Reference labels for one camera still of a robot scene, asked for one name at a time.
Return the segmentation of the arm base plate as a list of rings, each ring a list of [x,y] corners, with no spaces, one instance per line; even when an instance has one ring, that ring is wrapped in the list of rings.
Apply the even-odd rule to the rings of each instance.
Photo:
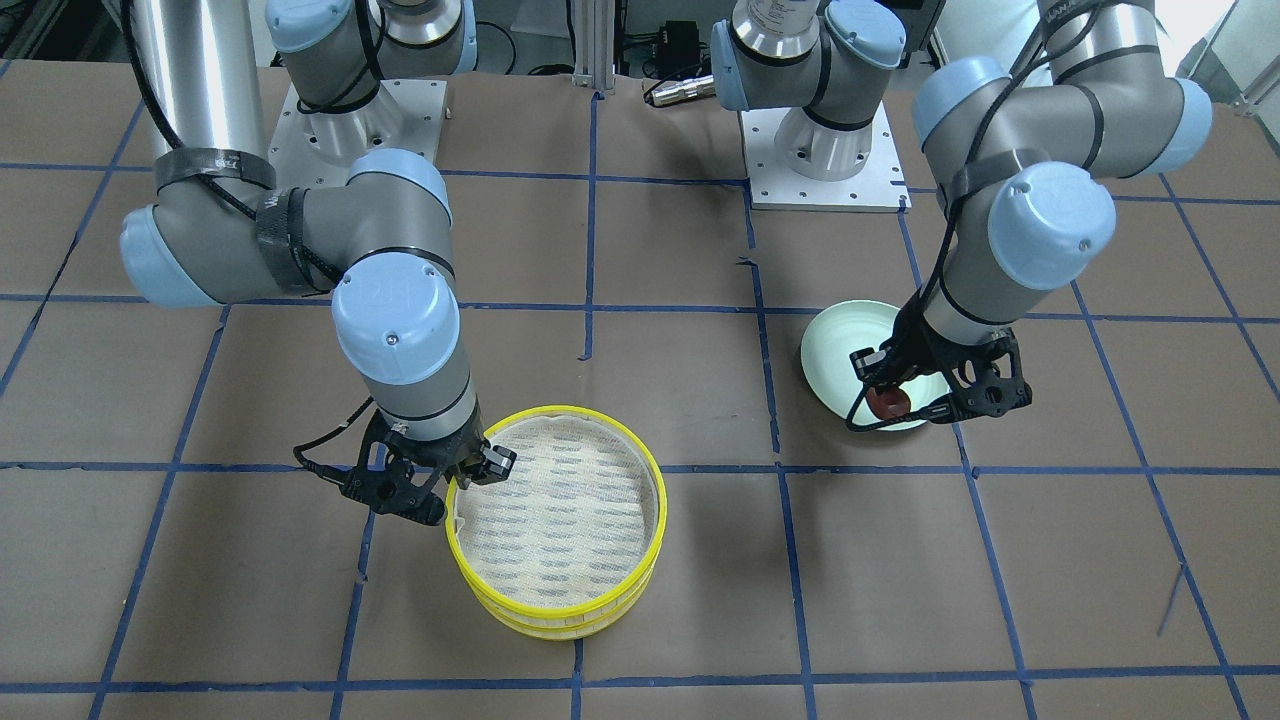
[[[751,205],[790,211],[909,208],[884,105],[855,131],[827,128],[803,109],[740,111]]]
[[[444,79],[389,79],[372,100],[349,113],[307,114],[291,86],[268,142],[275,172],[269,193],[344,186],[361,158],[392,150],[436,164],[448,83]]]

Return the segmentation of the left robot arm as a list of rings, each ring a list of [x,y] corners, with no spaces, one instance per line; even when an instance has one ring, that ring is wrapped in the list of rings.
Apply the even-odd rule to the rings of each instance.
[[[1042,1],[1027,55],[1006,70],[965,56],[923,82],[913,124],[946,220],[934,266],[891,334],[849,352],[856,433],[1002,416],[1032,401],[1012,323],[1107,246],[1106,178],[1178,169],[1213,111],[1166,76],[1152,1]],[[773,155],[810,181],[851,179],[906,47],[877,1],[740,1],[710,36],[731,111],[783,109]]]

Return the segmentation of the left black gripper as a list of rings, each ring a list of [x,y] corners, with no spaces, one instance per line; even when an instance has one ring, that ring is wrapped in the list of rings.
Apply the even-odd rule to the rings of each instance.
[[[1021,377],[1019,346],[1011,331],[1000,331],[980,345],[959,345],[927,325],[919,300],[910,300],[899,310],[892,334],[879,348],[860,348],[850,354],[850,363],[861,382],[850,421],[867,402],[868,388],[902,387],[919,375],[936,373],[947,383],[946,395],[906,416],[879,423],[998,418],[1033,401],[1032,387]]]

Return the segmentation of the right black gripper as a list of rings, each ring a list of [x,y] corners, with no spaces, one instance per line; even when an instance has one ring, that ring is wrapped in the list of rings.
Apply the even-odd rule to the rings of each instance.
[[[458,430],[430,441],[393,430],[378,413],[366,425],[360,451],[358,462],[340,475],[340,493],[376,514],[430,527],[447,515],[444,500],[434,492],[439,480],[462,488],[503,482],[517,460],[513,450],[484,437],[477,411]]]

